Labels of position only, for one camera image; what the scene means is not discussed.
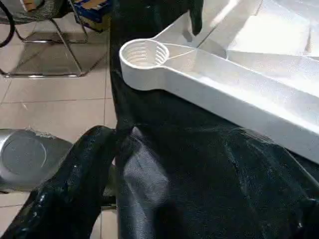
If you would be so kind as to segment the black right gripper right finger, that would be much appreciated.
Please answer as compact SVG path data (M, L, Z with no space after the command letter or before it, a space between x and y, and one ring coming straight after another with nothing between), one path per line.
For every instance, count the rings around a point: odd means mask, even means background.
M263 238L319 237L319 183L285 148L235 128L226 132L224 150Z

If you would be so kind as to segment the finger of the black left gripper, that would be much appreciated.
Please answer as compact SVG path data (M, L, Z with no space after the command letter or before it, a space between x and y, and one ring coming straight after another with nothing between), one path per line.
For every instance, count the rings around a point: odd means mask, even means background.
M191 19L193 35L198 35L202 29L202 0L189 0L188 10Z

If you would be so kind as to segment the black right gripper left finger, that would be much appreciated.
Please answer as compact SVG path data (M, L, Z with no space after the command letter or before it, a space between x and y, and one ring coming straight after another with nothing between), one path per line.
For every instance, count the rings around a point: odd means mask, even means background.
M57 173L31 192L6 239L88 239L101 212L116 131L95 126L66 154Z

